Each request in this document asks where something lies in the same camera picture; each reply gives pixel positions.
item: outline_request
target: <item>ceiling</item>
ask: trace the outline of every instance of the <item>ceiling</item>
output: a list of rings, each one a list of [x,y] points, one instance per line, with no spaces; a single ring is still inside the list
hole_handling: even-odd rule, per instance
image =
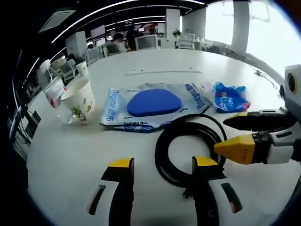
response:
[[[198,4],[187,0],[133,0],[125,1],[112,7],[105,8],[109,5],[123,2],[124,0],[51,0],[36,3],[36,1],[27,1],[20,6],[18,11],[18,35],[22,34],[22,38],[16,43],[15,58],[18,57],[19,51],[22,50],[22,58],[15,75],[16,84],[23,84],[32,65],[40,57],[39,61],[28,77],[34,77],[37,67],[45,60],[54,56],[58,51],[65,47],[65,39],[76,31],[85,31],[86,37],[90,37],[90,31],[101,25],[108,25],[137,17],[147,16],[164,16],[166,8],[177,8],[181,11],[181,15],[206,7],[206,4],[217,0],[195,0],[202,1],[205,4]],[[63,21],[59,26],[39,33],[39,30],[49,17],[59,10],[75,10],[71,16]],[[142,18],[135,20],[138,22],[160,21],[165,18]],[[114,25],[106,27],[106,29],[114,28]]]

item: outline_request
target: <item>blue sponge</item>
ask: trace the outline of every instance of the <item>blue sponge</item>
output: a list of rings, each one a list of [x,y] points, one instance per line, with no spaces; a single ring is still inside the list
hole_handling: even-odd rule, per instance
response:
[[[127,112],[135,117],[169,114],[180,109],[182,101],[165,89],[149,89],[137,93],[127,104]]]

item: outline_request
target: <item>water bottle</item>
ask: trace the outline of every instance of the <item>water bottle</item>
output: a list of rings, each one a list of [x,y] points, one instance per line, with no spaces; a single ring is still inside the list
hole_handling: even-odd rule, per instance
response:
[[[66,91],[62,79],[57,72],[51,68],[49,60],[41,64],[37,73],[39,85],[42,87],[48,102],[52,106],[53,112],[63,123],[70,124],[75,119],[75,116],[71,110],[61,102],[61,96]]]

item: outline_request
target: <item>white table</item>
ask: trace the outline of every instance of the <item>white table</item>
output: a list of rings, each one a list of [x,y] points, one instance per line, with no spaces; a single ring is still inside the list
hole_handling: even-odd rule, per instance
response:
[[[195,67],[199,73],[152,73],[124,76],[137,67]],[[145,82],[184,83],[221,81],[229,85],[247,86],[252,101],[249,111],[277,109],[284,105],[272,85],[254,75],[252,68],[240,61],[214,53],[184,49],[140,50],[101,59],[89,68],[96,103],[101,107],[108,87],[128,87]],[[167,183],[158,174],[154,152],[159,132],[139,134],[102,131],[96,119],[88,126],[63,125],[51,111],[43,94],[31,109],[37,109],[41,122],[28,153],[29,192],[43,213],[59,226],[100,225],[100,215],[87,213],[92,193],[108,164],[116,159],[135,157],[135,200],[133,226],[195,226],[194,201],[183,199],[182,188]],[[222,122],[233,114],[206,112]],[[212,127],[206,119],[197,120]],[[225,126],[228,137],[248,132]],[[179,137],[171,143],[169,156],[181,170],[191,172],[191,157],[208,156],[205,144],[195,137]],[[298,177],[300,164],[290,161],[282,165],[240,165],[227,160],[226,176],[258,203],[260,216],[254,225],[267,225],[286,205]]]

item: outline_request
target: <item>white paper cup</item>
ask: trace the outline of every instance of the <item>white paper cup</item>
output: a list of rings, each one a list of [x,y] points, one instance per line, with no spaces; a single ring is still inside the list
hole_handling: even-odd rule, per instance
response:
[[[82,76],[88,76],[89,75],[86,61],[76,65],[76,69],[78,70],[79,74],[82,75]]]
[[[91,121],[95,110],[95,98],[89,80],[76,82],[62,95],[61,101],[83,124]]]

